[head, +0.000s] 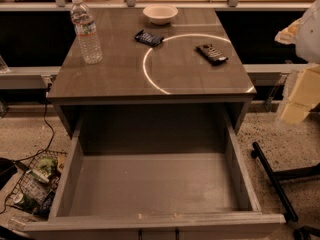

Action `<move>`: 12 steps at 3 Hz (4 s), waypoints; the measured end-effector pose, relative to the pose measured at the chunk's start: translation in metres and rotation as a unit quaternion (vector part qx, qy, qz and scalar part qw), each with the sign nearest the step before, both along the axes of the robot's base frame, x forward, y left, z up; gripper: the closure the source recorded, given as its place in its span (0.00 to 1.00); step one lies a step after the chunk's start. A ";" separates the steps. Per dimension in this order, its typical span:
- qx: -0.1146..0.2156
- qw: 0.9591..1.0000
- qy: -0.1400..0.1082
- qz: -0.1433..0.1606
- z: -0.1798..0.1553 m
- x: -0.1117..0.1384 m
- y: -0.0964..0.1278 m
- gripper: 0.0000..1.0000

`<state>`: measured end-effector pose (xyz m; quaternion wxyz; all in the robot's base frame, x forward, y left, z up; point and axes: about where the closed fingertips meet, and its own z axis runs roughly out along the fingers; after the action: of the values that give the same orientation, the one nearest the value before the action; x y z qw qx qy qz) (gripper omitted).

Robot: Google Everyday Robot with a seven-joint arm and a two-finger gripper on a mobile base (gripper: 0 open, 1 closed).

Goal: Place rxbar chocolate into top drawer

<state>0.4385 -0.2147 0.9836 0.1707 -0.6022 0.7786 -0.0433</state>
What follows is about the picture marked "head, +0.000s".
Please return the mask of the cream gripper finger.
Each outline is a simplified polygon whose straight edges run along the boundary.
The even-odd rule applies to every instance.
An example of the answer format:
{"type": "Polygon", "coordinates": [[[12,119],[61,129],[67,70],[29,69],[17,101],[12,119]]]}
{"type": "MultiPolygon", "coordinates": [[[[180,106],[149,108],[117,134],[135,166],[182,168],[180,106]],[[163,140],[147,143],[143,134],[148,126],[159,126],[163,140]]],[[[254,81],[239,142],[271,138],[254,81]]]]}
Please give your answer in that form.
{"type": "Polygon", "coordinates": [[[301,123],[320,103],[320,65],[311,64],[293,71],[287,78],[280,120],[290,125],[301,123]]]}
{"type": "Polygon", "coordinates": [[[299,25],[300,20],[295,20],[288,27],[284,28],[276,34],[275,41],[285,45],[295,44],[299,25]]]}

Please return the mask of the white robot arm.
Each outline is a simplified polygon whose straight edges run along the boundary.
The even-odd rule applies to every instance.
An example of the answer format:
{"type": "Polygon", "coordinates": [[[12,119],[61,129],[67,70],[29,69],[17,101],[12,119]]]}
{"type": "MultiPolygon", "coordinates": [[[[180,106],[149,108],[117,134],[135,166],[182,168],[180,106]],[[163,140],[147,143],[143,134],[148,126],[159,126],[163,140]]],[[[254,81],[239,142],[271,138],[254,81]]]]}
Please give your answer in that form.
{"type": "Polygon", "coordinates": [[[275,41],[294,44],[296,55],[309,63],[288,77],[280,111],[282,122],[299,124],[320,103],[320,0],[301,18],[279,31],[275,41]]]}

